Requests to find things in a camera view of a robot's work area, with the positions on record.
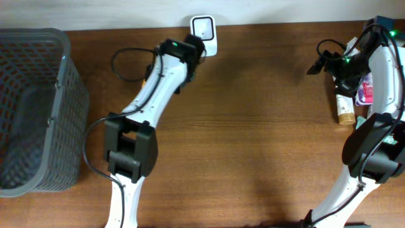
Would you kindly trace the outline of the red purple tissue pack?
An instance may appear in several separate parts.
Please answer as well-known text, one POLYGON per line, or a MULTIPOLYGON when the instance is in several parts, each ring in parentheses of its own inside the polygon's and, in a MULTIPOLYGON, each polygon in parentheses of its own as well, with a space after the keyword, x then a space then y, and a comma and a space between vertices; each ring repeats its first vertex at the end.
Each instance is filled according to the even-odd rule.
POLYGON ((362 78, 360 86, 355 96, 356 106, 367 106, 373 104, 373 78, 372 74, 368 73, 362 78))

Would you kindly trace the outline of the white Pantene tube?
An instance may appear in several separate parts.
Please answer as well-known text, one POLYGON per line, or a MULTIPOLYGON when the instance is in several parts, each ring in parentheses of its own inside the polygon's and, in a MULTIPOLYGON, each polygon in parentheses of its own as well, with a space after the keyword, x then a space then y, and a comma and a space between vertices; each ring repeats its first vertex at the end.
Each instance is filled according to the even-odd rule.
POLYGON ((336 95, 337 115, 341 125, 352 125, 356 123, 354 104, 350 97, 340 94, 336 95))

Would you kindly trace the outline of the green wipes pack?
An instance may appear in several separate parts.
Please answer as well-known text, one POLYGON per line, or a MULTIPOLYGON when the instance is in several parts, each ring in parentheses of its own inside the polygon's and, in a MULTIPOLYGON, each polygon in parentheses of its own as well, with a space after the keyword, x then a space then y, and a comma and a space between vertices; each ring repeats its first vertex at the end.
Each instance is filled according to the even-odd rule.
POLYGON ((358 116, 356 122, 356 129, 359 129, 366 121, 367 121, 366 118, 358 116))

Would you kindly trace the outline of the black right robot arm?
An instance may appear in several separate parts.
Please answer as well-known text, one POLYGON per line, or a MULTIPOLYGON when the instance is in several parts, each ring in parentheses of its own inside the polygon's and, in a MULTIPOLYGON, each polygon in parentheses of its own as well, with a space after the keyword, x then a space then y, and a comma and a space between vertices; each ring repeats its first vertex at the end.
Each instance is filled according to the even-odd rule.
POLYGON ((404 172, 404 33, 394 19, 376 16, 361 35, 327 50, 308 70, 328 72, 337 95, 355 97, 367 75, 373 79, 373 103, 366 121, 346 140, 342 171, 324 201, 299 222, 300 227, 345 227, 348 218, 372 191, 404 172))

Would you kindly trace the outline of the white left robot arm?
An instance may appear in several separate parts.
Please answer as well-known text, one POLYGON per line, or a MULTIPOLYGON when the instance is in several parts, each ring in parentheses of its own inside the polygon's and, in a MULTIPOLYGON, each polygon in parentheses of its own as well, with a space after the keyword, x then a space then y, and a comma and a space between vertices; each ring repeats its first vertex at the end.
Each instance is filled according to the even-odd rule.
POLYGON ((104 159, 112 179, 106 227, 137 227, 140 190, 158 157, 159 119, 171 97, 194 80, 204 51, 203 40, 191 34, 183 41, 163 41, 153 51, 138 95, 105 120, 104 159))

